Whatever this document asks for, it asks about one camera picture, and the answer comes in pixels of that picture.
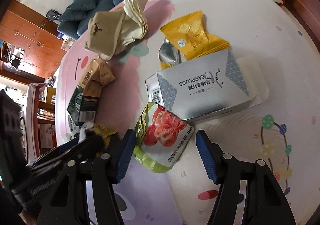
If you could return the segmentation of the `black gold snack bag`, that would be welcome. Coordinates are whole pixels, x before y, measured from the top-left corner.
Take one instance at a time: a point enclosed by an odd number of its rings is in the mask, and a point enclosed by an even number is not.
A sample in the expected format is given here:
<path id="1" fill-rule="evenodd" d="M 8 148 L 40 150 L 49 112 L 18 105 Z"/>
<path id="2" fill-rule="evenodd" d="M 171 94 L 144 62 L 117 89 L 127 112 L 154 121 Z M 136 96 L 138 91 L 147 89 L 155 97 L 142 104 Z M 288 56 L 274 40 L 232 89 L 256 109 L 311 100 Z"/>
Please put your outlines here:
<path id="1" fill-rule="evenodd" d="M 80 128 L 80 133 L 79 133 L 79 142 L 82 140 L 85 140 L 86 134 L 85 131 L 93 131 L 96 135 L 102 137 L 105 148 L 108 148 L 111 140 L 111 136 L 117 134 L 117 131 L 104 126 L 104 125 L 99 125 L 95 124 L 94 122 L 85 122 L 82 127 Z"/>

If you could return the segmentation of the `tomato print bag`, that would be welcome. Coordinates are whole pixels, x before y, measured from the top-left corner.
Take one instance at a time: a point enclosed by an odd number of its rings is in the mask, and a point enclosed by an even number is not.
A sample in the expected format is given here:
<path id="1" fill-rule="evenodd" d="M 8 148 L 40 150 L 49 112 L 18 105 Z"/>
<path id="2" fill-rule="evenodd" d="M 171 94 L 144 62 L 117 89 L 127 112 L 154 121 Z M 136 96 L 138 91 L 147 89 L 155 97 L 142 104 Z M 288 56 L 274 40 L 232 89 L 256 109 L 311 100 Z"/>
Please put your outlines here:
<path id="1" fill-rule="evenodd" d="M 135 126 L 133 156 L 154 173 L 165 173 L 179 159 L 194 128 L 162 106 L 148 102 Z"/>

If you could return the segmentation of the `brown kraft small box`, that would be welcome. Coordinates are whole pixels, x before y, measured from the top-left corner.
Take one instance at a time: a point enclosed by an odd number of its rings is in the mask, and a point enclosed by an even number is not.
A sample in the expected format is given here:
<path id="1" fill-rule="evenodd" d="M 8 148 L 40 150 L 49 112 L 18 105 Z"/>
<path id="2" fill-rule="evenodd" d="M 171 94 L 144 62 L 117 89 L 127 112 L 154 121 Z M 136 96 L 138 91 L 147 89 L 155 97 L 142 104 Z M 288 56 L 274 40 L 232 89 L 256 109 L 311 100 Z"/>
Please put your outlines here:
<path id="1" fill-rule="evenodd" d="M 99 98 L 104 86 L 115 80 L 107 62 L 101 58 L 91 60 L 77 87 L 84 96 Z"/>

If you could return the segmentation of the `silver earplugs box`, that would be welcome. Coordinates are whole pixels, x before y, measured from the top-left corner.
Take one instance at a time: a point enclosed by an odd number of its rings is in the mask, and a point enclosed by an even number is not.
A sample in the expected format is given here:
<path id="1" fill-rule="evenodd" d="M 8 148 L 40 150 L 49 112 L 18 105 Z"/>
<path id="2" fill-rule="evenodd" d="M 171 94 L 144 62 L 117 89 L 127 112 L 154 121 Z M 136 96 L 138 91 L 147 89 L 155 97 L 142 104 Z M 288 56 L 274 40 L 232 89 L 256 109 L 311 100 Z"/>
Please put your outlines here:
<path id="1" fill-rule="evenodd" d="M 236 59 L 229 49 L 156 72 L 145 85 L 151 102 L 188 123 L 254 107 L 270 92 L 255 58 Z"/>

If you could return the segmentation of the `yellow cracker packet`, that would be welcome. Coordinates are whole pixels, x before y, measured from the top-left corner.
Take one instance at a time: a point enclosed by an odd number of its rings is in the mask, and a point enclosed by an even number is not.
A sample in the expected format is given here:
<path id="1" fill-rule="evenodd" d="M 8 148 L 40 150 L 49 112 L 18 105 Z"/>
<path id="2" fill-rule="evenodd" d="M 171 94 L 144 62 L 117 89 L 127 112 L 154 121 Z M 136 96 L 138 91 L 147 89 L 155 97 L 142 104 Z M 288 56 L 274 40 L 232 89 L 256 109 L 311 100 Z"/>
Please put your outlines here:
<path id="1" fill-rule="evenodd" d="M 187 61 L 230 47 L 229 42 L 206 31 L 202 11 L 172 20 L 160 30 Z"/>

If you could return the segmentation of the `cream tissue paper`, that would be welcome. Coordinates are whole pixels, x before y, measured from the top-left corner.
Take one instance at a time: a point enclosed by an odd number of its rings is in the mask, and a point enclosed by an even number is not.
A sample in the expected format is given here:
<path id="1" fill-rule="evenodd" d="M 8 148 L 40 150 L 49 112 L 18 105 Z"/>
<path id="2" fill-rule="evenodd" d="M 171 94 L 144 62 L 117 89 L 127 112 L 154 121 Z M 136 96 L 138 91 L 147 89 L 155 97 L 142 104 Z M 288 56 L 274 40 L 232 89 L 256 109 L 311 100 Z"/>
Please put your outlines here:
<path id="1" fill-rule="evenodd" d="M 116 55 L 125 51 L 136 40 L 142 40 L 148 32 L 148 21 L 144 14 L 147 2 L 148 0 L 124 0 L 122 10 L 125 18 Z"/>

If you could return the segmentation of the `dark green small box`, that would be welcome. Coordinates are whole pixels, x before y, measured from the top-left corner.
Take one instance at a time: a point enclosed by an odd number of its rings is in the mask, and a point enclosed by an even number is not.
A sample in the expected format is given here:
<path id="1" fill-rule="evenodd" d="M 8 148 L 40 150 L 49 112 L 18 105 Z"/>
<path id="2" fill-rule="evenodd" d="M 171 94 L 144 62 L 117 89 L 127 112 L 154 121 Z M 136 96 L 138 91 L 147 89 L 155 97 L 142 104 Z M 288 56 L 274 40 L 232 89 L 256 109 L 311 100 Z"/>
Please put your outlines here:
<path id="1" fill-rule="evenodd" d="M 67 111 L 76 126 L 95 120 L 99 98 L 85 95 L 84 88 L 76 86 Z"/>

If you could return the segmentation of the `cartoon printed tablecloth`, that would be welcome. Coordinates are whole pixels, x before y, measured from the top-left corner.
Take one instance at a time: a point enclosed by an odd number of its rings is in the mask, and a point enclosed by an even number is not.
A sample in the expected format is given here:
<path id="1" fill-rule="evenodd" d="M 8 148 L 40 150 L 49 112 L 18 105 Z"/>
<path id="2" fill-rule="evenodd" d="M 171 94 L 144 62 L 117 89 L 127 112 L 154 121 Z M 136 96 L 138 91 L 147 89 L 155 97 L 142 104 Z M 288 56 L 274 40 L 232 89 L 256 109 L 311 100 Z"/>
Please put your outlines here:
<path id="1" fill-rule="evenodd" d="M 158 51 L 165 38 L 159 28 L 195 11 L 206 16 L 207 32 L 227 40 L 234 60 L 254 60 L 261 72 L 245 69 L 267 85 L 256 106 L 217 119 L 192 120 L 194 134 L 171 170 L 155 174 L 134 158 L 120 184 L 114 186 L 125 224 L 207 224 L 218 185 L 208 179 L 195 144 L 204 129 L 222 150 L 239 160 L 263 159 L 273 170 L 293 212 L 296 224 L 306 224 L 319 206 L 319 52 L 304 29 L 272 0 L 150 0 L 146 5 L 151 36 L 129 53 L 109 61 L 116 80 L 101 93 L 96 122 L 123 135 L 134 129 L 147 105 L 145 80 L 161 69 Z M 65 55 L 58 82 L 58 127 L 69 131 L 66 109 L 91 59 L 86 35 Z M 204 112 L 237 102 L 244 95 L 229 90 L 226 52 L 184 66 L 187 74 L 170 72 L 178 91 L 174 103 L 186 113 Z"/>

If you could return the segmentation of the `wooden cabinet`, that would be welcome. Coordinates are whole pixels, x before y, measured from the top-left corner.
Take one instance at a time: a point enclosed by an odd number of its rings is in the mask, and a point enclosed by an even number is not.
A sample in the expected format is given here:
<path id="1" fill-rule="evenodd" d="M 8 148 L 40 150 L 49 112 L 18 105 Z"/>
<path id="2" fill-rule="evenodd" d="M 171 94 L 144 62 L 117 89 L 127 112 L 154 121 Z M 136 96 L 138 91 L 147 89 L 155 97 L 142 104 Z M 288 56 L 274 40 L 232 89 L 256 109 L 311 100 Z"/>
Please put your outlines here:
<path id="1" fill-rule="evenodd" d="M 13 0 L 1 20 L 1 40 L 23 50 L 21 70 L 47 79 L 66 54 L 57 24 Z"/>

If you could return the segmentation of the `cardboard box on floor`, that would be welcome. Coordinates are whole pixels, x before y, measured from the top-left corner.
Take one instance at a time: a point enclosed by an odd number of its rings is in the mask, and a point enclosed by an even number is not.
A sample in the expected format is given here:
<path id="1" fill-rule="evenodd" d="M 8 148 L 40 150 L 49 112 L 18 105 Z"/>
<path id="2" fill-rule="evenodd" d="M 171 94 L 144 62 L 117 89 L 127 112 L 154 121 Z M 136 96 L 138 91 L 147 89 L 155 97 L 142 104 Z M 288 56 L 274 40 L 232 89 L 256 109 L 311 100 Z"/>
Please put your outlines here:
<path id="1" fill-rule="evenodd" d="M 69 51 L 70 48 L 73 46 L 73 44 L 75 43 L 76 41 L 70 37 L 66 38 L 63 40 L 63 43 L 61 45 L 61 49 L 63 49 L 64 51 Z"/>

